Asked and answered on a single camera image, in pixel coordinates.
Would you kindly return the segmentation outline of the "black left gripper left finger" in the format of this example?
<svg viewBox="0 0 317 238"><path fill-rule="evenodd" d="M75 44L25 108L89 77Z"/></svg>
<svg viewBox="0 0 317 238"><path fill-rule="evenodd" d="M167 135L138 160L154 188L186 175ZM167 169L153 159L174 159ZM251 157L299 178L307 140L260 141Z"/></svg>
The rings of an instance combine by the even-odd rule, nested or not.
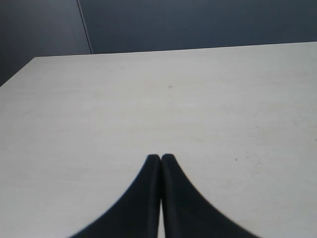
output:
<svg viewBox="0 0 317 238"><path fill-rule="evenodd" d="M161 160L148 155L125 193L74 238L156 238L161 199Z"/></svg>

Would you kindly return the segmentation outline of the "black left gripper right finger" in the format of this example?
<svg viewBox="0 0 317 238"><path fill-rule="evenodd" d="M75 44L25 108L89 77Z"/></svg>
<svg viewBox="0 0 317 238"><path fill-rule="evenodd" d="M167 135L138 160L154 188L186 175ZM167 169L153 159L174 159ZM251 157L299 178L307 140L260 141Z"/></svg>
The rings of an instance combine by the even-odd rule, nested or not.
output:
<svg viewBox="0 0 317 238"><path fill-rule="evenodd" d="M162 156L161 177L165 237L256 237L213 207L189 181L174 155Z"/></svg>

